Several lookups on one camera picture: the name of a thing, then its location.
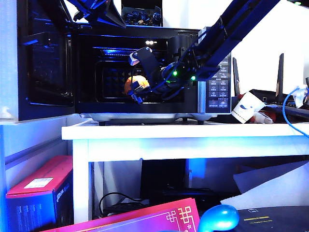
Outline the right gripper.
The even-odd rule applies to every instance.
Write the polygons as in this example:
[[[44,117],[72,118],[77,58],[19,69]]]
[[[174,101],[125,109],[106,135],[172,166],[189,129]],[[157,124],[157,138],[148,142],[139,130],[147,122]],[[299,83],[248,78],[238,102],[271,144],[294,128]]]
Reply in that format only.
[[[173,71],[175,64],[169,64],[165,67],[160,67],[158,65],[148,65],[146,66],[146,78],[149,83],[147,88],[148,92],[152,93],[165,93],[168,91],[169,86],[166,83],[166,79],[171,71]],[[132,82],[130,84],[131,90],[129,91],[129,96],[137,104],[142,104],[143,99],[136,93],[141,89],[141,85],[138,81]]]

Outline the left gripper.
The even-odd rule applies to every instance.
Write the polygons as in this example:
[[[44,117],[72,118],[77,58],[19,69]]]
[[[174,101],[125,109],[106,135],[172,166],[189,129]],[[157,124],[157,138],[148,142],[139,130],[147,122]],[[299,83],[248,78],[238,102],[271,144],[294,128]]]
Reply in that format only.
[[[74,21],[84,18],[90,24],[104,23],[126,27],[113,0],[73,0],[72,4],[77,9],[73,17]]]

